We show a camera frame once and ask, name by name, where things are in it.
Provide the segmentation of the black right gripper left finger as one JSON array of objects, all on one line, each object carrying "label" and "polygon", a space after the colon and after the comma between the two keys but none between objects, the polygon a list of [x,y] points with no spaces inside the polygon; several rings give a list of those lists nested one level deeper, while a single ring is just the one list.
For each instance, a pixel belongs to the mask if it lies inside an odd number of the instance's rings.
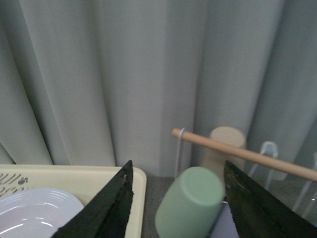
[{"label": "black right gripper left finger", "polygon": [[133,164],[128,161],[54,238],[123,238],[133,202]]}]

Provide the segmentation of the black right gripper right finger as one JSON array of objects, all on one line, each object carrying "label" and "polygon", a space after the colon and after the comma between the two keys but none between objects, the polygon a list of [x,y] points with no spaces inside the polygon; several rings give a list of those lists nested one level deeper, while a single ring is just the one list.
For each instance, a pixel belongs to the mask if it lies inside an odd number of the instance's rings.
[{"label": "black right gripper right finger", "polygon": [[241,238],[315,238],[317,228],[226,161],[225,192]]}]

